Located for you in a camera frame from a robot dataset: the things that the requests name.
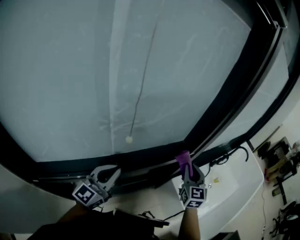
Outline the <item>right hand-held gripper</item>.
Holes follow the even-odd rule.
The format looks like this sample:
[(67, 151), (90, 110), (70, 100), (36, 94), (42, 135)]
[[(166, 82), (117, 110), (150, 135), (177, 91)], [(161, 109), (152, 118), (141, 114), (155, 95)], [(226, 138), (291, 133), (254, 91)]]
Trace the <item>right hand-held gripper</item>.
[(192, 164), (193, 177), (190, 164), (184, 164), (182, 170), (183, 184), (179, 188), (180, 201), (184, 208), (199, 208), (205, 201), (207, 196), (207, 188), (204, 183), (204, 174), (198, 166)]

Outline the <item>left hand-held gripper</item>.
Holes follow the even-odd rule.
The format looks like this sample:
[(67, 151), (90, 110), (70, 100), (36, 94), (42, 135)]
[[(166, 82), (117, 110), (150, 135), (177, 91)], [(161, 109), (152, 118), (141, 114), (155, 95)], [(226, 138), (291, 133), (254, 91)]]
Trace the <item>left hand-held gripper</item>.
[(102, 165), (96, 167), (85, 180), (79, 181), (72, 196), (83, 206), (94, 209), (107, 202), (109, 190), (121, 174), (117, 165)]

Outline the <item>purple wiping cloth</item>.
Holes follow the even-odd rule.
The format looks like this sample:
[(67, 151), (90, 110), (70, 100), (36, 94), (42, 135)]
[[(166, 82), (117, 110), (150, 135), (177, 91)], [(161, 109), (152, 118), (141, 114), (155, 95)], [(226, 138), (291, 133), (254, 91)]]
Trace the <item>purple wiping cloth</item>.
[(185, 170), (186, 167), (188, 167), (189, 170), (189, 177), (193, 177), (193, 167), (192, 167), (192, 160), (190, 157), (190, 152), (188, 150), (185, 150), (181, 152), (179, 155), (175, 157), (176, 161), (178, 162), (180, 166), (180, 173), (182, 177), (185, 176)]

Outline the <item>person's left forearm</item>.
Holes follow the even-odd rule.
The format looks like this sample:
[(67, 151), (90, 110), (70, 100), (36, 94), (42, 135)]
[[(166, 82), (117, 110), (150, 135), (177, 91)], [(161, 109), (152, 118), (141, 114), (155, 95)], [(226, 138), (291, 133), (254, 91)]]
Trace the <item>person's left forearm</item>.
[(57, 225), (76, 225), (78, 221), (81, 221), (92, 210), (83, 204), (76, 202), (76, 204), (69, 209), (57, 222)]

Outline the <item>person's right forearm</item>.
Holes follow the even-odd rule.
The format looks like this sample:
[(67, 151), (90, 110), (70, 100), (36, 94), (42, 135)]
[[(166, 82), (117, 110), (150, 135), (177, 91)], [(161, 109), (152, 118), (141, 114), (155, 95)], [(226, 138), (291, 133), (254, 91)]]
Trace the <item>person's right forearm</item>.
[(186, 208), (180, 224), (178, 240), (201, 240), (196, 208)]

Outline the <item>white tiled ledge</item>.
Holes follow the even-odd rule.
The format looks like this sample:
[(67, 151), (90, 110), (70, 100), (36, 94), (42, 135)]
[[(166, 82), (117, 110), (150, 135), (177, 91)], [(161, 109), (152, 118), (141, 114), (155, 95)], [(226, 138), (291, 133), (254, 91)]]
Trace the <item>white tiled ledge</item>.
[[(205, 185), (207, 199), (197, 210), (201, 240), (209, 240), (221, 232), (249, 203), (263, 183), (263, 173), (247, 145), (249, 159), (245, 162), (244, 150), (237, 150), (223, 165), (200, 170), (207, 175)], [(222, 177), (221, 183), (213, 183), (213, 177)], [(151, 211), (158, 219), (167, 219), (169, 226), (155, 231), (162, 237), (165, 234), (178, 235), (183, 206), (179, 200), (181, 177), (175, 177), (157, 189), (145, 189), (112, 199), (116, 208), (142, 213)]]

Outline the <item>black chest pack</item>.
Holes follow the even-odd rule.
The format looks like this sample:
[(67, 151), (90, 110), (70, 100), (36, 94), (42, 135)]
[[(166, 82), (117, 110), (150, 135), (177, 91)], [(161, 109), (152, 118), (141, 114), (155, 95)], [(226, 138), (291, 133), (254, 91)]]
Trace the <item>black chest pack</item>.
[(169, 222), (157, 219), (155, 217), (148, 217), (146, 213), (144, 214), (131, 214), (120, 209), (116, 209), (114, 216), (122, 222), (135, 225), (151, 225), (153, 227), (163, 228), (164, 226), (169, 226)]

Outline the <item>black box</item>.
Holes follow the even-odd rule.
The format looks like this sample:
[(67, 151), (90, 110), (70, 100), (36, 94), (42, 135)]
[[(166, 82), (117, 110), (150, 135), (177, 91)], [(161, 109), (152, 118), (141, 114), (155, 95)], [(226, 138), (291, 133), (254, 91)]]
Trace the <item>black box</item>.
[(216, 236), (215, 240), (240, 240), (240, 236), (238, 231), (221, 232)]

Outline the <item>person's black top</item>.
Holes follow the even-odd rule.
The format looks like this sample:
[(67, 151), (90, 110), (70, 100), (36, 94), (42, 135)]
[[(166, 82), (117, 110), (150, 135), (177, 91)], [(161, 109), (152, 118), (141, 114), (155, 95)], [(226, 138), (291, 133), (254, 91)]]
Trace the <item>person's black top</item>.
[(158, 240), (151, 225), (119, 221), (113, 212), (93, 210), (76, 225), (41, 226), (28, 240)]

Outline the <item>black device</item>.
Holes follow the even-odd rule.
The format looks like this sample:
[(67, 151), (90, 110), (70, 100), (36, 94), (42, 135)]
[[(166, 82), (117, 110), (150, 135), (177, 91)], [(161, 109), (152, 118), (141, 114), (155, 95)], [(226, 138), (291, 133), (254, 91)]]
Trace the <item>black device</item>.
[(265, 159), (269, 155), (269, 150), (270, 150), (271, 142), (267, 141), (263, 143), (260, 148), (257, 149), (257, 155), (261, 159)]

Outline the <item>black metal stand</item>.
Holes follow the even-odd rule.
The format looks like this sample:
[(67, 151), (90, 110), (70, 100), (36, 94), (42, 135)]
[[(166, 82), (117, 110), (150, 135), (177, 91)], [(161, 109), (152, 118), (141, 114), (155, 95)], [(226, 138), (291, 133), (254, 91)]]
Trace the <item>black metal stand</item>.
[(281, 195), (282, 200), (283, 200), (283, 204), (286, 205), (287, 204), (287, 198), (286, 198), (286, 195), (285, 195), (283, 182), (284, 182), (284, 179), (282, 179), (280, 177), (276, 177), (276, 183), (273, 185), (274, 189), (272, 190), (272, 196), (275, 197), (277, 195)]

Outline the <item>narrow frosted window pane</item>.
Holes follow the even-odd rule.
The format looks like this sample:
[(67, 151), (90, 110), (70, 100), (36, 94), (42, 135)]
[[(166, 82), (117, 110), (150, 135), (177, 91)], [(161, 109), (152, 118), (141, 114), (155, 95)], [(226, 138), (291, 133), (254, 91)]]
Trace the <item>narrow frosted window pane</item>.
[(209, 150), (245, 134), (265, 114), (280, 94), (289, 78), (285, 48), (279, 53), (261, 86), (236, 119), (207, 148)]

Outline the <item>black wheeled chair base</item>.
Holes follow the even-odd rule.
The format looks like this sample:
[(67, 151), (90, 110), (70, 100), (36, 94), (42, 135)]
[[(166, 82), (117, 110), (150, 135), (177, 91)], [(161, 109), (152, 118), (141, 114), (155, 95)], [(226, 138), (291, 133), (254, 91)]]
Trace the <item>black wheeled chair base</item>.
[(300, 240), (300, 200), (293, 201), (284, 209), (279, 209), (277, 218), (273, 218), (271, 238), (281, 240)]

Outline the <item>black window frame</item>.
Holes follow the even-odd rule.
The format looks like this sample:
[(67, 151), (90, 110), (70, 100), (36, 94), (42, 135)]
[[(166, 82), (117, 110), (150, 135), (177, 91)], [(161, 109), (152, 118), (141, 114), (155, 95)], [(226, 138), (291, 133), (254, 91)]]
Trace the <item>black window frame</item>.
[[(180, 142), (202, 166), (250, 140), (284, 103), (300, 76), (300, 0), (223, 0), (250, 26), (250, 34), (220, 92), (187, 137)], [(281, 45), (285, 48), (289, 78), (265, 114), (245, 134), (207, 148), (244, 109), (269, 73)], [(30, 179), (35, 161), (0, 122), (0, 164), (36, 186)]]

